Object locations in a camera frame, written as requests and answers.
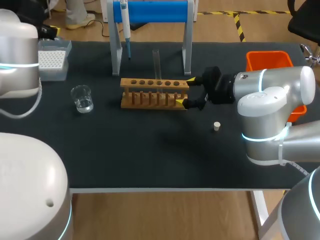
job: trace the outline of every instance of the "glass test tube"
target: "glass test tube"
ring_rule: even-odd
[[[162,84],[162,80],[161,80],[161,65],[160,65],[159,49],[152,50],[152,56],[153,56],[155,83],[157,85],[161,85]],[[160,93],[160,97],[162,99],[163,98],[163,90],[162,90],[162,88],[157,88],[156,91]]]

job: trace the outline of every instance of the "shoe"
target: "shoe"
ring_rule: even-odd
[[[69,29],[69,30],[75,30],[75,29],[78,29],[78,28],[81,28],[81,27],[86,27],[86,26],[89,26],[91,24],[94,23],[93,20],[96,19],[96,16],[92,13],[88,13],[86,15],[86,18],[82,21],[82,23],[79,23],[79,24],[66,24],[66,28]]]

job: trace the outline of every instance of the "floor tape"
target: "floor tape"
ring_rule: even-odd
[[[290,14],[290,11],[269,11],[269,10],[256,10],[256,11],[199,11],[198,15],[229,15],[234,14]]]
[[[233,19],[234,19],[234,23],[236,26],[236,29],[238,30],[238,35],[240,38],[240,42],[246,42],[246,38],[245,38],[245,34],[244,31],[242,30],[241,24],[240,24],[240,18],[239,18],[239,14],[234,13],[233,14]]]

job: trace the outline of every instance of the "glowing cyan ring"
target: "glowing cyan ring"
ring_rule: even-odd
[[[9,63],[0,63],[0,67],[7,67],[7,68],[32,68],[38,67],[39,63],[32,63],[32,64],[9,64]]]
[[[268,137],[268,138],[250,138],[250,137],[246,137],[243,133],[242,133],[242,137],[245,140],[251,141],[251,142],[266,142],[266,141],[270,141],[270,140],[274,140],[274,139],[281,139],[284,138],[287,135],[288,129],[289,129],[289,125],[285,126],[285,128],[276,136],[272,136],[272,137]]]
[[[267,69],[263,69],[262,72],[260,73],[260,76],[259,76],[259,92],[261,93],[262,92],[262,77],[264,76],[264,73]]]
[[[318,208],[316,206],[316,203],[315,203],[315,200],[314,200],[314,196],[312,194],[312,188],[311,188],[311,183],[312,183],[312,178],[314,177],[314,174],[315,174],[315,171],[314,170],[312,173],[311,173],[311,176],[309,178],[309,184],[308,184],[308,189],[309,189],[309,197],[310,197],[310,202],[311,202],[311,205],[312,205],[312,208],[315,212],[315,215],[318,217],[319,221],[320,221],[320,212],[318,211]]]
[[[71,202],[70,202],[70,214],[69,214],[69,219],[68,219],[68,222],[66,223],[66,226],[63,230],[63,232],[61,233],[61,236],[58,238],[58,240],[61,240],[62,237],[64,236],[64,234],[66,233],[67,229],[68,229],[68,226],[69,226],[69,223],[70,223],[70,220],[71,220],[71,215],[72,215],[72,205],[71,205]]]

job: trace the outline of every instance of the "orange bin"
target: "orange bin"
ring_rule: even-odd
[[[289,55],[285,51],[249,51],[246,54],[246,71],[263,69],[278,69],[293,67]],[[288,118],[288,122],[295,122],[307,112],[305,105],[298,106]]]

